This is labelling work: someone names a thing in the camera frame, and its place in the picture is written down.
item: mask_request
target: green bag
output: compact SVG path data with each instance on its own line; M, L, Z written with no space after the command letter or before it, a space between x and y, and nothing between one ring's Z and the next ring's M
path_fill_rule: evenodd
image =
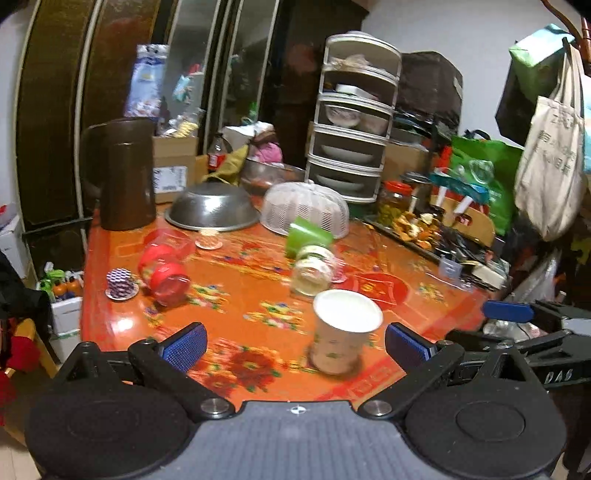
M533 104L556 87L565 53L563 38L574 41L570 33L550 24L509 48L521 92Z
M476 134L485 140L475 140ZM489 217L496 233L504 235L515 212L513 185L523 150L491 140L480 130L466 131L465 137L453 137L452 149L450 169L467 183L489 189Z

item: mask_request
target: plastic bottle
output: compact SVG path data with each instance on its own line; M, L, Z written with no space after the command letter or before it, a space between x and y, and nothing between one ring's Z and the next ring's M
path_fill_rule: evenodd
M222 162L226 159L226 155L232 151L232 147L228 141L223 137L221 132L216 133L213 137L212 144L207 151L208 161L207 168L209 171L216 171Z
M83 294L82 285L80 285L80 281L76 277L68 278L66 287L72 297L81 297Z
M53 294L56 296L56 300L67 299L68 288L60 280L56 280L52 288Z

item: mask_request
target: white styrofoam box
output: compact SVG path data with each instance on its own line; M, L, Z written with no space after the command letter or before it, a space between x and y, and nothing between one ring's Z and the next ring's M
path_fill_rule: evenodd
M27 276L29 255L25 243L22 241L21 218L16 215L12 221L0 230L0 251L7 256L18 276Z
M49 343L55 350L60 362L63 363L66 361L66 358L70 356L72 350L76 348L76 345L80 343L80 330L74 330L60 336L54 336L49 340Z
M53 333L62 335L80 328L82 297L57 301L51 304L53 310Z

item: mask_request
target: bowl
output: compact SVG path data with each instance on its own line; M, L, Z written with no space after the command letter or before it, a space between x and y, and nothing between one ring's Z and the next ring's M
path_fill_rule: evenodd
M374 157L372 154L351 152L350 150L329 147L328 145L322 145L322 150L333 160L340 160L347 163L364 164L371 161Z
M369 134L384 135L388 129L388 120L368 113L362 113L358 128Z
M337 105L326 105L326 116L337 127L352 128L361 120L361 112Z
M343 195L358 192L363 188L363 183L354 183L352 181L329 179L327 177L323 177L322 175L317 175L316 178L318 179L318 182L324 185L325 187L333 189Z
M245 189L211 181L184 189L164 218L186 230L213 228L230 232L257 223L259 213Z
M273 185L287 181L304 181L305 171L283 163L262 163L251 158L244 161L240 185L251 195L263 196Z

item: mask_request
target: white label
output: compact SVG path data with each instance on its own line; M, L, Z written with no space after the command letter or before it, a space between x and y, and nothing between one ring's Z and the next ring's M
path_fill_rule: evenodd
M187 167L154 169L154 193L182 192L187 186Z
M462 85L460 85L460 82L455 77L453 78L453 86L456 88L456 92L460 96L460 98L463 99L464 98L464 91L462 89Z

